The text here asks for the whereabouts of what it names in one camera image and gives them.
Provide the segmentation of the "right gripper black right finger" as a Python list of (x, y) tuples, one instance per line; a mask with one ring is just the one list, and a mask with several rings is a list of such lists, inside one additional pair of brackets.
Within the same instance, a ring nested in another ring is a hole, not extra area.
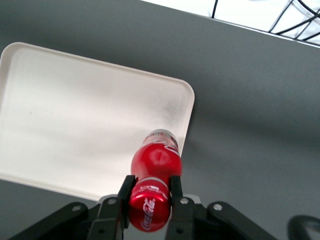
[(194, 201), (183, 196), (180, 176), (171, 176), (170, 193), (172, 213), (166, 230), (166, 239), (193, 240), (195, 238)]

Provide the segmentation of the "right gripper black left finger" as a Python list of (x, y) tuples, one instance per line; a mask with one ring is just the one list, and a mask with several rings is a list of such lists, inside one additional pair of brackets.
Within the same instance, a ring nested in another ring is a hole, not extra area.
[(98, 202), (95, 219), (90, 226), (88, 240), (122, 240), (129, 226), (129, 199), (136, 184), (134, 175), (127, 175), (117, 194), (103, 196)]

